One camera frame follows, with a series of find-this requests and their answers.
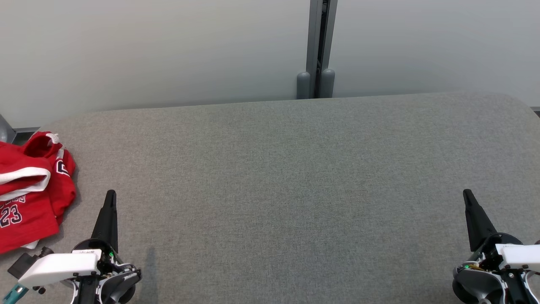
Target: white stripe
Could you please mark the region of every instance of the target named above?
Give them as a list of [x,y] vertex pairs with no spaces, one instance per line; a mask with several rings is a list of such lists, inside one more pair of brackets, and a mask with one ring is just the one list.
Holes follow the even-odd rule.
[[44,176],[43,179],[31,186],[28,186],[24,189],[17,189],[15,191],[0,195],[0,201],[12,200],[21,195],[28,194],[30,192],[40,192],[45,190],[49,184],[49,179],[51,178],[51,172],[44,168],[38,167],[26,167],[13,172],[2,173],[0,174],[0,184],[5,184],[10,181],[19,179],[21,177],[28,176]]
[[21,248],[36,249],[38,242],[39,242],[39,240],[28,243],[26,245],[22,245]]
[[64,149],[58,150],[58,153],[56,154],[56,159],[64,158]]
[[59,143],[60,142],[60,139],[58,138],[58,134],[53,134],[53,133],[47,133],[45,134],[45,136],[47,136],[48,138],[51,139],[51,142],[52,143]]

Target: gray tabletop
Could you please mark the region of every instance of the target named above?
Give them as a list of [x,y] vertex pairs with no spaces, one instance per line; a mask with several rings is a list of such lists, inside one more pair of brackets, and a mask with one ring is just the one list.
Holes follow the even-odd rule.
[[[133,303],[458,303],[462,191],[501,232],[540,239],[540,119],[448,93],[89,113],[53,123],[78,164],[61,233],[90,237],[118,194]],[[5,270],[23,250],[0,256]],[[21,303],[69,303],[53,286]]]

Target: black plastic bracket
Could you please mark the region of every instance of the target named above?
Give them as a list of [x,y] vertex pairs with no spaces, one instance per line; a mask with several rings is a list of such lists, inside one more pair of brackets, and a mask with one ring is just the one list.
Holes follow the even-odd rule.
[[486,238],[497,233],[497,230],[470,189],[463,191],[463,199],[465,200],[465,218],[467,219],[467,231],[469,232],[469,245],[471,251],[475,252]]
[[114,190],[107,191],[105,202],[99,211],[91,238],[109,243],[114,251],[118,252],[118,215],[116,211],[116,192]]
[[508,285],[509,303],[536,303],[530,291],[525,287],[519,271],[503,272],[501,278]]
[[79,281],[79,294],[73,299],[73,304],[95,304],[97,300],[96,289],[99,280],[95,276],[82,276]]

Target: gray cylindrical foot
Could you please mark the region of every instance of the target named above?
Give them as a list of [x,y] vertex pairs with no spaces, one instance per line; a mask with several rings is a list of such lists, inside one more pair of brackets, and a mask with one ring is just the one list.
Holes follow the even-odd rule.
[[319,90],[320,98],[332,98],[334,93],[334,79],[336,73],[332,69],[326,69],[321,73],[321,88]]
[[296,77],[296,99],[309,98],[309,79],[308,72],[302,72]]

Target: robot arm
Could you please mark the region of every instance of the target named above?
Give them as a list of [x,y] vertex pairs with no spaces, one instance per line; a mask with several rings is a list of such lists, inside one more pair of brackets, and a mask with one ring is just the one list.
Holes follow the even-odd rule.
[[472,256],[454,269],[452,287],[464,303],[540,304],[528,279],[540,270],[540,245],[499,233],[471,190],[463,191]]
[[73,287],[72,304],[127,303],[141,280],[141,270],[122,262],[117,251],[116,193],[109,190],[92,238],[76,245],[71,253],[55,254],[46,247],[39,256],[24,253],[8,269],[19,281],[4,303],[16,303],[30,288],[43,294],[43,286],[55,282]]

